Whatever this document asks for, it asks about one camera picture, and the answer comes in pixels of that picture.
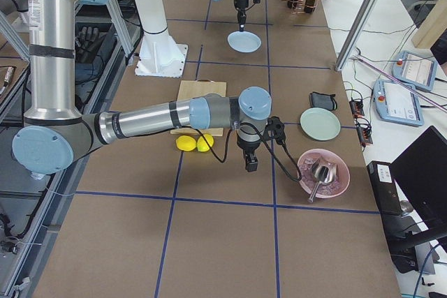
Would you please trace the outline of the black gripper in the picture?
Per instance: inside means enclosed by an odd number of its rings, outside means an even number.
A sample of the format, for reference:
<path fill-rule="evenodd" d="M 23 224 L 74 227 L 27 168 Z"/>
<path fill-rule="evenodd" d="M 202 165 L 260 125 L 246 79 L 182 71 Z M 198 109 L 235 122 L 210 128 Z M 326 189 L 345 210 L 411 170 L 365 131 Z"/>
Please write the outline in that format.
<path fill-rule="evenodd" d="M 258 169 L 256 150 L 261 144 L 262 136 L 262 131 L 254 130 L 251 126 L 241 126 L 237 130 L 237 145 L 243 151 L 247 172 L 255 172 Z"/>
<path fill-rule="evenodd" d="M 233 3 L 237 11 L 238 22 L 246 22 L 246 9 L 249 7 L 249 0 L 233 0 Z M 244 24 L 238 23 L 238 30 L 244 32 Z"/>

